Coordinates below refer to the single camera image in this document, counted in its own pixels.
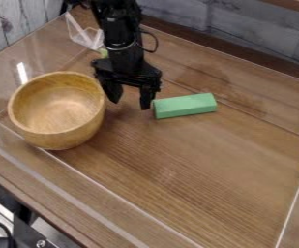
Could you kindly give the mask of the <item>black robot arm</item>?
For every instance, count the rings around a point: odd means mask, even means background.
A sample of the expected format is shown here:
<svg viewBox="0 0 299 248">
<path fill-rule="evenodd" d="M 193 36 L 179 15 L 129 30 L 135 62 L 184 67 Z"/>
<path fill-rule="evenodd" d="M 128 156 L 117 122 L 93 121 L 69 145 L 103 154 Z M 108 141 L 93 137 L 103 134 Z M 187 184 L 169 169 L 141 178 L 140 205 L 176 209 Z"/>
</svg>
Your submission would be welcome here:
<svg viewBox="0 0 299 248">
<path fill-rule="evenodd" d="M 108 99 L 116 104 L 123 94 L 123 85 L 140 91 L 140 108 L 149 109 L 155 93 L 160 91 L 161 71 L 144 57 L 143 35 L 157 38 L 140 27 L 143 13 L 136 0 L 89 0 L 89 8 L 104 33 L 107 58 L 91 62 Z"/>
</svg>

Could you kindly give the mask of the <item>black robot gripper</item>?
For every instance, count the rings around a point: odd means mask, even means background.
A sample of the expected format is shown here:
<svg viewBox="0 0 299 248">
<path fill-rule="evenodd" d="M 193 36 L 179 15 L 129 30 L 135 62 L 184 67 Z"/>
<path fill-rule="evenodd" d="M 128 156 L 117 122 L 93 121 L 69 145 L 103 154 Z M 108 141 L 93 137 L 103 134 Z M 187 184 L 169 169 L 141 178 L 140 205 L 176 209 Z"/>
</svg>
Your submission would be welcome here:
<svg viewBox="0 0 299 248">
<path fill-rule="evenodd" d="M 161 72 L 145 60 L 145 51 L 136 42 L 129 44 L 104 43 L 108 58 L 95 59 L 91 65 L 95 77 L 108 99 L 116 104 L 123 94 L 123 86 L 140 89 L 141 110 L 149 109 L 151 101 L 160 90 Z"/>
</svg>

